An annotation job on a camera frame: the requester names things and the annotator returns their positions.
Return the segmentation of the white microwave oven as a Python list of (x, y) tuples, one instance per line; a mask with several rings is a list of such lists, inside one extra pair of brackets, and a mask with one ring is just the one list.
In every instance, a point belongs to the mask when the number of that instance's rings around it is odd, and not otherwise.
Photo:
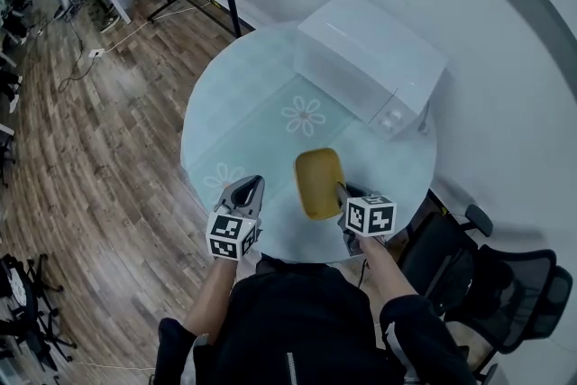
[(386, 140), (426, 114), (446, 64), (440, 51), (366, 0), (331, 0), (297, 28), (295, 71)]

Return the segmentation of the black office chair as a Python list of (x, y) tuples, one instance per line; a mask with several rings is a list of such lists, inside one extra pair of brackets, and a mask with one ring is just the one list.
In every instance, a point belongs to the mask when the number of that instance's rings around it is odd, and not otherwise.
[(471, 204), (465, 222), (431, 213), (408, 239), (398, 265), (409, 283), (446, 322), (469, 327), (491, 350), (473, 374), (488, 385), (496, 353), (512, 353), (527, 340), (545, 339), (558, 325), (572, 292), (572, 275), (549, 249), (502, 252), (467, 234), (491, 236), (493, 223)]
[(15, 303), (9, 309), (12, 317), (0, 319), (0, 337), (11, 336), (17, 345), (26, 344), (42, 370), (56, 372), (58, 366), (51, 350), (55, 349), (66, 362), (72, 362), (73, 358), (62, 348), (78, 346), (55, 334), (54, 321), (60, 311), (50, 303), (47, 294), (61, 293), (64, 288), (52, 287), (42, 277), (48, 259), (46, 253), (27, 261), (19, 261), (9, 253), (0, 257), (0, 298)]

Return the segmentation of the person's black top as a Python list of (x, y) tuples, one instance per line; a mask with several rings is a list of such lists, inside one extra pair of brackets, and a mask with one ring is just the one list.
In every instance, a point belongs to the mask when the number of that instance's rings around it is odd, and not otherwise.
[[(366, 294), (324, 264), (262, 258), (237, 277), (215, 344), (184, 321), (159, 325), (148, 385), (403, 385), (412, 366), (427, 385), (476, 385), (464, 355), (431, 303), (413, 313), (371, 314)], [(392, 327), (394, 354), (374, 326)]]

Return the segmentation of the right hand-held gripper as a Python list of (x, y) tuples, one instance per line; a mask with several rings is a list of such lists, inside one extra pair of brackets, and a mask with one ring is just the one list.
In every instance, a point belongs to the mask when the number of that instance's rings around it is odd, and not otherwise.
[(375, 237), (383, 243), (395, 233), (397, 204), (378, 192), (353, 182), (335, 186), (343, 213), (343, 240), (350, 256), (362, 253), (359, 237)]

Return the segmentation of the round glass table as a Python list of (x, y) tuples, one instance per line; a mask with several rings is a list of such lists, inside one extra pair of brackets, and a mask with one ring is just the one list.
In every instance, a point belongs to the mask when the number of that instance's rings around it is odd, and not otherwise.
[(194, 86), (181, 138), (181, 163), (202, 204), (212, 209), (224, 187), (259, 175), (265, 190), (255, 250), (283, 261), (332, 263), (349, 256), (335, 218), (313, 220), (299, 199), (294, 163), (328, 147), (345, 179), (398, 207), (405, 228), (426, 197), (436, 136), (412, 124), (390, 141), (293, 69), (294, 23), (250, 32), (220, 52)]

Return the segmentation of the person's right forearm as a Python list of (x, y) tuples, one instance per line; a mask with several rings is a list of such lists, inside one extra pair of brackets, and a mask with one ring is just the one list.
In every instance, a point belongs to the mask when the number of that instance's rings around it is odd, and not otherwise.
[(384, 302), (383, 312), (393, 319), (413, 313), (419, 305), (419, 295), (389, 251), (376, 238), (361, 237), (359, 241)]

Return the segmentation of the person's left forearm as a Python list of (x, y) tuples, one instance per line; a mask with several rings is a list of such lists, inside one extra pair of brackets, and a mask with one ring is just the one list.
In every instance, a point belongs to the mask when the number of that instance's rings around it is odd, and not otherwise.
[(215, 344), (224, 324), (237, 268), (237, 261), (215, 259), (183, 322), (193, 335), (207, 335), (210, 344)]

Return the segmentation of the yellow rectangular tray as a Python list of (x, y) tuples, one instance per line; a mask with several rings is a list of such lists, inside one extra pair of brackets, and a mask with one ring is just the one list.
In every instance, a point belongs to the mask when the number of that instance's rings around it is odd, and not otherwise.
[(325, 220), (341, 213), (337, 185), (344, 184), (338, 154), (331, 148), (306, 151), (294, 162), (301, 206), (311, 220)]

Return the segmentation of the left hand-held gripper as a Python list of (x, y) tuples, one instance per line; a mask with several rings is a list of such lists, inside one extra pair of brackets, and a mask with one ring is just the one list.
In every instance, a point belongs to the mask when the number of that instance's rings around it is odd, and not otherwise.
[(207, 249), (213, 257), (239, 261), (258, 241), (264, 189), (264, 178), (253, 175), (223, 190), (206, 227)]

